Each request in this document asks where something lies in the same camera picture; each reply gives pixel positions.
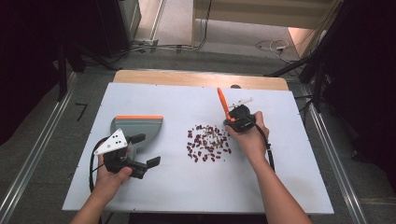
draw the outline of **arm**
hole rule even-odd
[[[262,112],[257,112],[255,118],[268,136],[269,130],[264,125]],[[256,173],[268,223],[311,223],[265,159],[265,144],[259,131],[254,127],[246,133],[236,133],[229,126],[226,126],[226,130],[238,141]]]
[[[103,164],[103,156],[98,157],[98,164]],[[105,166],[97,170],[96,185],[92,194],[70,222],[72,224],[97,224],[103,209],[113,199],[123,182],[132,173],[131,168],[124,167],[117,174],[106,170]]]

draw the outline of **wooden table edge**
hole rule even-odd
[[[113,82],[172,86],[222,87],[238,85],[242,89],[288,91],[282,77],[253,77],[249,75],[172,70],[120,70]]]

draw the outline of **orange handle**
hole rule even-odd
[[[220,101],[221,101],[221,105],[223,106],[223,109],[224,109],[225,118],[226,119],[231,119],[230,115],[228,114],[229,110],[228,110],[227,102],[225,101],[224,95],[223,95],[223,93],[222,93],[220,88],[218,88],[218,95],[219,95],[219,98],[220,98]]]

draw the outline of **orange part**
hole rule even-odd
[[[163,119],[161,115],[117,115],[116,119]]]
[[[221,88],[218,88],[218,95],[219,95],[219,98],[220,98],[220,101],[221,101],[221,105],[223,106],[223,109],[224,109],[225,118],[226,119],[231,119],[230,115],[228,114],[229,110],[228,110],[227,102],[225,101],[225,97],[224,97],[224,95],[222,93]]]

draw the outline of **white table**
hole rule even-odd
[[[308,214],[332,214],[332,205],[320,176],[298,108],[290,91],[223,88],[229,104],[253,97],[247,106],[260,110],[271,130],[276,173]],[[196,124],[222,129],[222,111],[216,88],[109,83],[63,210],[78,210],[90,195],[89,161],[94,145],[110,135],[116,115],[163,115],[163,126],[147,150],[136,159],[161,156],[161,164],[144,179],[121,186],[107,205],[119,212],[263,213],[256,176],[236,142],[232,154],[216,162],[194,162],[187,156],[187,130]]]

